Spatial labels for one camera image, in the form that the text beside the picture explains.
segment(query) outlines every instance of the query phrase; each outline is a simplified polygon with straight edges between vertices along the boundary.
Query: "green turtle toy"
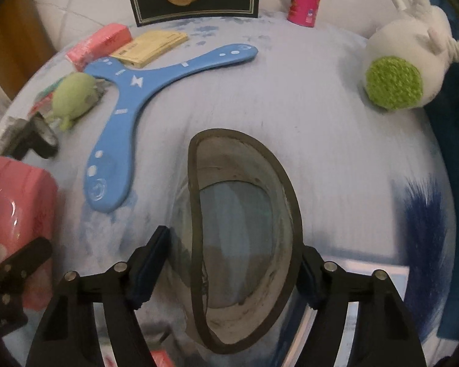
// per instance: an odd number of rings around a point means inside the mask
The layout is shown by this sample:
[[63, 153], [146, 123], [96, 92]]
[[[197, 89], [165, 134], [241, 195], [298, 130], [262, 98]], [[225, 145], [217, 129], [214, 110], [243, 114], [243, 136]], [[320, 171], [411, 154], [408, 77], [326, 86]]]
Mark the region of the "green turtle toy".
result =
[[52, 111], [47, 121], [61, 119], [60, 129], [69, 130], [77, 118], [99, 101], [105, 91], [104, 84], [104, 80], [97, 80], [87, 73], [69, 74], [53, 92]]

